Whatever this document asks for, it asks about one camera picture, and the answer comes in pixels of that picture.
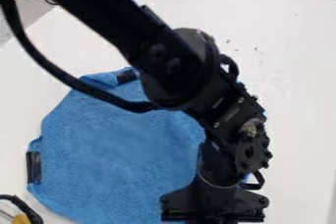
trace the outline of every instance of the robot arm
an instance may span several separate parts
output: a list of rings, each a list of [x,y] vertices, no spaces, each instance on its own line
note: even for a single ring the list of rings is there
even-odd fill
[[[162,219],[191,223],[260,222],[268,199],[250,192],[272,154],[263,108],[237,82],[236,63],[220,54],[213,37],[171,29],[133,0],[55,0],[114,44],[140,72],[150,102],[129,102],[84,84],[49,62],[28,40],[14,0],[0,0],[6,19],[28,54],[64,84],[121,108],[143,113],[182,110],[205,129],[197,172],[187,187],[161,198]],[[222,68],[229,66],[229,71]],[[254,174],[258,184],[242,183]]]

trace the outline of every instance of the cable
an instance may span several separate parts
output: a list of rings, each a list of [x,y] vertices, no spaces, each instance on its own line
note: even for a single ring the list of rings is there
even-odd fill
[[[23,200],[19,199],[17,196],[0,195],[0,199],[8,200],[17,206],[18,209],[27,216],[31,224],[43,224],[43,219],[41,216],[39,216],[38,213],[32,210]]]
[[[124,100],[114,94],[108,93],[104,90],[86,84],[81,80],[66,73],[65,71],[54,65],[52,62],[50,62],[48,59],[46,59],[30,42],[21,24],[15,0],[0,0],[0,4],[2,5],[3,13],[9,24],[9,27],[11,28],[13,34],[15,35],[21,46],[24,48],[24,50],[40,67],[42,67],[53,77],[61,81],[63,84],[66,84],[77,91],[91,95],[97,99],[135,113],[144,113],[158,109],[158,107],[156,107],[151,102],[131,102]]]

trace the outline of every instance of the white tabletop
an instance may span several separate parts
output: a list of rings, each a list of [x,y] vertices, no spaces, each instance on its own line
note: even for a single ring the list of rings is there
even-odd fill
[[[330,214],[336,211],[331,209],[336,0],[137,1],[172,28],[200,28],[215,36],[266,108],[274,153],[261,192],[271,200],[266,223],[336,223]],[[28,34],[45,55],[77,76],[127,65],[112,45],[60,8]],[[0,48],[0,86],[0,192],[28,198],[50,223],[68,223],[28,195],[25,166],[28,142],[38,137],[42,118],[68,89],[37,67],[15,40]]]

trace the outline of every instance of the blue cloth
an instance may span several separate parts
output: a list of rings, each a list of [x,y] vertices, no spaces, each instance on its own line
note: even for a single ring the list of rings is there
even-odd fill
[[[82,80],[125,99],[147,100],[139,81],[118,85],[116,73]],[[182,112],[134,114],[72,90],[29,145],[41,153],[42,180],[28,189],[80,223],[160,223],[160,196],[193,179],[204,138]]]

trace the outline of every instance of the yellow object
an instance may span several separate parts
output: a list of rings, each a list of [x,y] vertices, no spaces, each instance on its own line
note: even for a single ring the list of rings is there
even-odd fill
[[[18,214],[14,217],[12,224],[31,224],[25,214]]]

